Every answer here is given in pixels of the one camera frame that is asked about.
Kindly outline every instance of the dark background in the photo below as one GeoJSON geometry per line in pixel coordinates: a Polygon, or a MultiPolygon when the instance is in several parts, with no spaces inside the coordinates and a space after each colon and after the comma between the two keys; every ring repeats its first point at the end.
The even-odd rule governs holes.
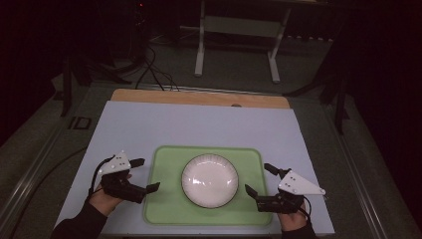
{"type": "MultiPolygon", "coordinates": [[[[51,79],[62,71],[63,59],[75,46],[101,62],[127,51],[135,6],[119,1],[119,7],[113,8],[108,5],[113,4],[111,0],[100,2],[105,12],[114,14],[114,21],[107,22],[100,20],[99,2],[1,3],[0,144],[54,94],[51,79]],[[119,25],[113,25],[115,19],[120,19],[119,25]],[[105,42],[107,31],[111,38],[105,42]]],[[[145,14],[151,25],[177,38],[174,26],[197,26],[198,2],[157,0],[157,6],[150,6],[145,1],[150,6],[145,14]]],[[[341,11],[295,8],[287,34],[304,40],[312,36],[335,39],[318,75],[350,72],[347,91],[422,228],[418,216],[422,215],[418,189],[422,182],[422,4],[385,0],[367,5],[372,7],[352,11],[346,22],[347,14],[341,11]]],[[[271,9],[263,10],[268,11],[266,16],[277,17],[271,9]]]]}

